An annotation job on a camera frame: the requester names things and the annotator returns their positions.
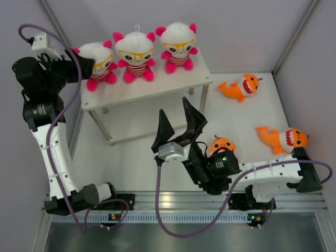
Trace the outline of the pink white plush with glasses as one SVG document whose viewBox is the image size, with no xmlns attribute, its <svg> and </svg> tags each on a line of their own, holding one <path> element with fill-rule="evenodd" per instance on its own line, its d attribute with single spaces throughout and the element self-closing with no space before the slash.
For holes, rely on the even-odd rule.
<svg viewBox="0 0 336 252">
<path fill-rule="evenodd" d="M 164 49 L 161 59 L 165 60 L 165 71 L 174 73 L 178 67 L 192 70 L 194 63 L 191 55 L 197 55 L 196 44 L 197 25 L 175 22 L 168 26 L 160 26 L 155 30 Z"/>
</svg>

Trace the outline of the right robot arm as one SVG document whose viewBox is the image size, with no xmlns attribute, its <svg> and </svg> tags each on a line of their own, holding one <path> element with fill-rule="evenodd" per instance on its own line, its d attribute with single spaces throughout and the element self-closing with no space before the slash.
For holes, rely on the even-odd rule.
<svg viewBox="0 0 336 252">
<path fill-rule="evenodd" d="M 186 97 L 182 98 L 187 128 L 181 135 L 175 131 L 164 110 L 151 150 L 158 166 L 182 163 L 192 182 L 210 195 L 222 192 L 242 193 L 250 208 L 288 190 L 310 193 L 322 189 L 315 165 L 304 148 L 295 148 L 284 160 L 239 163 L 228 147 L 217 147 L 211 154 L 203 151 L 197 140 L 207 125 L 205 116 Z"/>
</svg>

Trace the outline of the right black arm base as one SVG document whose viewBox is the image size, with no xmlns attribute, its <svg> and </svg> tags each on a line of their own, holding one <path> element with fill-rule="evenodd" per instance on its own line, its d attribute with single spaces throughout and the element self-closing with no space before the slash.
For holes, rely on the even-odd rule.
<svg viewBox="0 0 336 252">
<path fill-rule="evenodd" d="M 233 193 L 230 196 L 228 206 L 230 210 L 240 210 L 240 211 L 249 211 L 249 210 L 271 210 L 276 209 L 276 203 L 272 201 L 262 203 L 257 202 L 253 195 L 253 186 L 249 185 L 245 188 L 244 193 Z"/>
</svg>

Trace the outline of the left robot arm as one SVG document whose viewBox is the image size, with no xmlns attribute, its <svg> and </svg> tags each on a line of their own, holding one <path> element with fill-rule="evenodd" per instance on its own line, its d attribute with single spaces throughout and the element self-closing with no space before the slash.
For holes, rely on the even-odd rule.
<svg viewBox="0 0 336 252">
<path fill-rule="evenodd" d="M 88 79 L 95 61 L 71 49 L 66 53 L 70 60 L 41 54 L 21 58 L 12 65 L 23 88 L 23 118 L 39 145 L 47 170 L 50 199 L 44 209 L 49 214 L 66 216 L 101 203 L 111 210 L 119 202 L 111 183 L 83 185 L 78 180 L 66 142 L 66 105 L 59 96 L 66 84 Z"/>
</svg>

